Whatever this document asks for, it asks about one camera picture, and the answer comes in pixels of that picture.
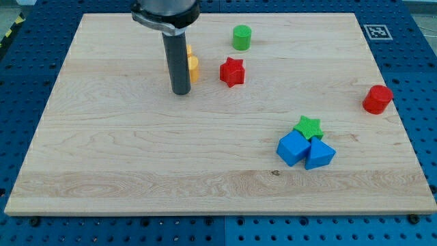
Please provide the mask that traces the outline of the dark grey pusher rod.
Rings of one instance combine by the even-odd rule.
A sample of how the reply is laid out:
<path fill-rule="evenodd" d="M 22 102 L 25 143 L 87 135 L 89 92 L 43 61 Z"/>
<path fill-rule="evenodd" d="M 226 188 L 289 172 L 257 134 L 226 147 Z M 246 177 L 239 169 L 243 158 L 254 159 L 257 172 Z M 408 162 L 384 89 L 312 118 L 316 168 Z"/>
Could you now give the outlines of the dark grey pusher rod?
<path fill-rule="evenodd" d="M 171 89 L 176 95 L 188 94 L 191 90 L 191 79 L 188 68 L 185 33 L 177 36 L 168 36 L 163 33 L 162 37 L 171 80 Z"/>

